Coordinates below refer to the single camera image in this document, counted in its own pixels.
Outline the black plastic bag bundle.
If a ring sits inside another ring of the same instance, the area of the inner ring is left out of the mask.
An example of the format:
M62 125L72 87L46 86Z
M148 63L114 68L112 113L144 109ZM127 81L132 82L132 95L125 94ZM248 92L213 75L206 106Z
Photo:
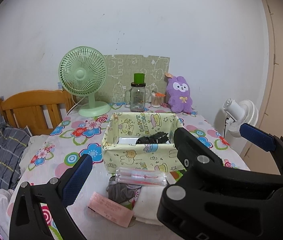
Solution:
M150 136L143 136L137 139L136 144L165 144L169 141L168 134L158 132Z

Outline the clear plastic pencil case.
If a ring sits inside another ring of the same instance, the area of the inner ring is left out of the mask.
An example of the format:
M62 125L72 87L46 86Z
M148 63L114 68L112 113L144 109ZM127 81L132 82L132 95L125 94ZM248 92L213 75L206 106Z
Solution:
M139 186L166 186L166 173L161 171L149 171L134 168L121 167L116 170L115 181L117 183Z

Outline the white cloth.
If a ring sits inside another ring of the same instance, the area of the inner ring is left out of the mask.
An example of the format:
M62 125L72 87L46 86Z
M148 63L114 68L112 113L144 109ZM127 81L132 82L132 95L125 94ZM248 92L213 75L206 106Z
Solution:
M137 221L163 226L157 219L157 211L164 186L143 186L138 200L133 207L134 217Z

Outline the pink tissue packet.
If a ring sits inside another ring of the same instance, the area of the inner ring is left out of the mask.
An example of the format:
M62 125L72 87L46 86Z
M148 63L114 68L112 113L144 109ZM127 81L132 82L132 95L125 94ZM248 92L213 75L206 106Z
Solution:
M124 228L128 228L131 219L134 216L134 212L132 210L102 196L97 192L92 194L88 207L102 217Z

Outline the grey drawstring pouch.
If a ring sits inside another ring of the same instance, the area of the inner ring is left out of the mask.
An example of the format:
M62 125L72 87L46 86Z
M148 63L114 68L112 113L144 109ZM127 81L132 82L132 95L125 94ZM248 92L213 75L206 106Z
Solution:
M119 183L115 180L115 176L111 176L106 191L110 200L133 207L138 200L141 186Z

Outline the beige door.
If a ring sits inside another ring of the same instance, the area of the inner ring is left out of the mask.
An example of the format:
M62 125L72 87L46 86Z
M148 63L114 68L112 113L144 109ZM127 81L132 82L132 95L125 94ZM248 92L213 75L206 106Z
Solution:
M257 127L283 137L283 0L261 0L267 21L269 64Z

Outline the white standing fan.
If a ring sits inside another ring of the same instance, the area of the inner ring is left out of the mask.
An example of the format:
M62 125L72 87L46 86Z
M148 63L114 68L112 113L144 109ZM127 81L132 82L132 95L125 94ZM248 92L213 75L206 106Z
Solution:
M242 124L255 126L259 118L259 111L251 100L242 100L237 103L234 99L227 99L223 104L223 110L229 115L233 122L228 128L228 132L239 138Z

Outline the floral tablecloth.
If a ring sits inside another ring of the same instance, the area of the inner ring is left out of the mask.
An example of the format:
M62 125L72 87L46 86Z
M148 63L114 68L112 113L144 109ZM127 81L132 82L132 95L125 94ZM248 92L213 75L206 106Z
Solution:
M7 208L7 215L11 216L17 189L23 181L37 185L48 182L52 177L59 178L67 168L73 166L73 163L69 161L78 160L79 153L83 151L83 153L92 155L93 169L74 204L67 207L67 210L87 239L180 239L175 233L161 225L139 221L134 223L133 221L130 227L125 229L95 214L87 206L93 192L107 195L106 186L111 175L106 170L102 159L101 141L110 116L114 112L127 112L128 110L129 106L125 106L124 103L115 103L108 114L86 119L73 110L59 124L56 131L47 138L40 150L37 149L31 154L33 159L29 161L15 189ZM223 164L230 163L227 164L228 167L249 170L242 158L225 139L221 138L222 134L220 135L195 110L191 114L179 113L177 116L195 137L200 137L198 132L195 132L197 129L204 133L208 131L208 135L205 135L206 139L203 139L202 142L206 146L211 146L211 150L222 159ZM92 126L82 131L79 126L85 122Z

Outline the cotton swab jar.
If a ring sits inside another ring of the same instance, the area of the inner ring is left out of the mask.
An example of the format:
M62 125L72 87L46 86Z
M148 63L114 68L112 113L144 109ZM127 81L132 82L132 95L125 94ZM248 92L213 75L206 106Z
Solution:
M151 106L158 108L161 106L162 103L164 103L165 94L160 92L152 91L151 93Z

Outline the purple plush bunny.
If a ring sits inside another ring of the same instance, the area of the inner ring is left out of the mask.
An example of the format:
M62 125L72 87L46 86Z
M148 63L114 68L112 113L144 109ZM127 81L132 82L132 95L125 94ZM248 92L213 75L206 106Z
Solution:
M169 77L166 92L169 96L168 104L173 113L192 112L190 87L183 76Z

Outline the yellow cartoon fabric bin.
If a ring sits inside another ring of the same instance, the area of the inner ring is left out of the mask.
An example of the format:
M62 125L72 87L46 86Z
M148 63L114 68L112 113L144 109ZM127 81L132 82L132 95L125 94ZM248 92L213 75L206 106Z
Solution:
M181 127L172 113L114 113L101 144L107 171L114 173L120 167L161 172L183 169L173 138Z

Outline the grey plaid pillow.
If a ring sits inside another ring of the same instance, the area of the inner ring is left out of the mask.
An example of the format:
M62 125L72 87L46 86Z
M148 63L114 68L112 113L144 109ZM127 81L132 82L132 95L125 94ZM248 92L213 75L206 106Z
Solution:
M29 140L27 129L14 128L0 116L0 189L16 188L22 176L19 164Z

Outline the green plastic cup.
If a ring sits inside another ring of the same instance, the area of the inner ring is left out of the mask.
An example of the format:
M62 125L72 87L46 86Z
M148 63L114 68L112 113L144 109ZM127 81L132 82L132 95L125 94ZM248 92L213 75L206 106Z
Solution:
M133 82L137 85L145 83L145 74L144 73L134 73Z

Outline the green cartoon cardboard panel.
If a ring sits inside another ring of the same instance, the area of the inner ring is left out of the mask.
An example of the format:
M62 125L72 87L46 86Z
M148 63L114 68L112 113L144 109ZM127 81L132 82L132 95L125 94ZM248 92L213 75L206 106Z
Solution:
M165 74L169 72L170 58L143 55L105 55L108 68L107 78L102 88L95 94L97 101L107 103L127 102L131 83L144 83L146 101L150 94L166 91Z

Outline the green desk fan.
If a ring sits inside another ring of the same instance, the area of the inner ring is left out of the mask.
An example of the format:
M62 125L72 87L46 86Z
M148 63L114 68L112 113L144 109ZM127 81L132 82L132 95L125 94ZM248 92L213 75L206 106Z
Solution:
M60 61L58 75L68 93L88 100L84 105L75 104L80 116L92 118L110 111L108 103L95 100L108 75L106 59L98 50L87 46L70 50Z

